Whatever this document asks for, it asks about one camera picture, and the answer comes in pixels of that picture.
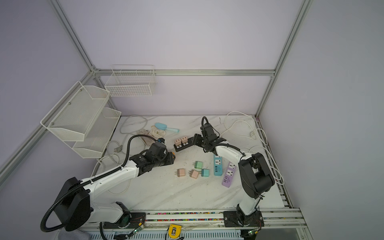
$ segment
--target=yellow connector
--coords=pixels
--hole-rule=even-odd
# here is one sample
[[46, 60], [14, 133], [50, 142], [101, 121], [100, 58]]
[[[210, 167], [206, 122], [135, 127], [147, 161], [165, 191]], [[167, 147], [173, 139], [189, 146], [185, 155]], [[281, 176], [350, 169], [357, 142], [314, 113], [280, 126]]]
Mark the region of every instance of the yellow connector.
[[178, 238], [180, 236], [180, 233], [181, 233], [180, 225], [171, 224], [169, 226], [168, 235], [170, 238]]

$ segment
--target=gray towel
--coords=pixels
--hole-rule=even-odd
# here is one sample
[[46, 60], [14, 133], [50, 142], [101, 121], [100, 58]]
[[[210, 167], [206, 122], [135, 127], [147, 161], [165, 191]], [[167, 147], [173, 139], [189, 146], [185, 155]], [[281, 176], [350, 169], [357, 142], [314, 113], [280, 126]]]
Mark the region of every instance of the gray towel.
[[91, 236], [88, 233], [82, 232], [78, 229], [67, 232], [65, 228], [62, 228], [59, 232], [58, 239], [59, 240], [90, 240]]

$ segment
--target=white marble table surface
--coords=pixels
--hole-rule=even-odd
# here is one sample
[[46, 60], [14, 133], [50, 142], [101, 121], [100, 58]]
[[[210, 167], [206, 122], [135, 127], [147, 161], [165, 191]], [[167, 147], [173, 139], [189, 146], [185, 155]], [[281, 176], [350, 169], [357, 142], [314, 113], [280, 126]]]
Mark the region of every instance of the white marble table surface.
[[[206, 116], [209, 123], [220, 133], [225, 131], [225, 116]], [[167, 149], [174, 149], [174, 140], [183, 136], [192, 137], [195, 133], [201, 134], [200, 126], [202, 116], [157, 116], [146, 117], [148, 124], [145, 129], [150, 130], [156, 122], [164, 123], [168, 127], [180, 129], [179, 133], [166, 131], [164, 137]], [[112, 140], [121, 143], [124, 138], [120, 134], [119, 129], [126, 117], [121, 117], [116, 130], [112, 136]], [[238, 119], [246, 120], [246, 116], [229, 116], [227, 118], [227, 126], [231, 126]], [[140, 129], [144, 125], [144, 120], [139, 117], [131, 117], [123, 127], [123, 132], [131, 132]], [[249, 135], [250, 129], [247, 124], [238, 122], [231, 129], [233, 132], [241, 135]], [[251, 140], [245, 137], [238, 137], [230, 132], [226, 132], [223, 137], [232, 145], [237, 147], [261, 146], [260, 140]], [[108, 149], [113, 152], [115, 144], [110, 144]], [[132, 140], [130, 154], [137, 154], [144, 149], [144, 143], [136, 138]], [[254, 148], [266, 157], [262, 148]], [[152, 171], [133, 178], [130, 181], [119, 184], [110, 191], [119, 193], [123, 191], [129, 184], [126, 192], [120, 195], [110, 194], [108, 191], [98, 197], [97, 201], [116, 202], [120, 201], [130, 210], [187, 210], [187, 209], [225, 209], [234, 208], [240, 203], [245, 194], [238, 170], [234, 174], [232, 185], [226, 188], [221, 185], [224, 177], [214, 176], [213, 169], [213, 153], [204, 153], [202, 148], [192, 146], [180, 152], [173, 151], [176, 159], [173, 165], [156, 167]], [[118, 153], [120, 162], [125, 158], [125, 154]], [[188, 172], [193, 168], [195, 161], [203, 162], [203, 168], [209, 169], [209, 177], [199, 176], [197, 179], [189, 177]], [[226, 170], [229, 161], [223, 159], [223, 172]], [[116, 164], [109, 159], [104, 160], [105, 170], [108, 170]], [[175, 171], [179, 168], [185, 168], [186, 176], [177, 177]], [[276, 184], [271, 190], [265, 193], [265, 198], [260, 202], [261, 209], [283, 208], [284, 203], [280, 196], [280, 192]]]

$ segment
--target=blue power strip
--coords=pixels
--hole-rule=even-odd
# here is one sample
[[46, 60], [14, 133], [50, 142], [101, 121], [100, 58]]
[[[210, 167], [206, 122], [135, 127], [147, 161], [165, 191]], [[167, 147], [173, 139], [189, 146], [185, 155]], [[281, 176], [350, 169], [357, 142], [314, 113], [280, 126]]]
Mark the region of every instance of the blue power strip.
[[221, 176], [223, 175], [223, 165], [222, 165], [222, 157], [214, 155], [214, 175]]

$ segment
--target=white mesh basket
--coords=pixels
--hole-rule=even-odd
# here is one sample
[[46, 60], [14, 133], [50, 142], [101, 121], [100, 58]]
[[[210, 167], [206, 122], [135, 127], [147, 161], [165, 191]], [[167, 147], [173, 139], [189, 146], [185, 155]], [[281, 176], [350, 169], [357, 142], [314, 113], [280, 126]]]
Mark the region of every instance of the white mesh basket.
[[60, 112], [46, 125], [62, 141], [84, 141], [109, 99], [109, 91], [95, 86], [83, 86]]
[[76, 142], [72, 149], [82, 158], [101, 158], [120, 115], [117, 110], [103, 108], [84, 141]]
[[151, 96], [155, 86], [152, 65], [114, 65], [105, 89], [112, 97]]

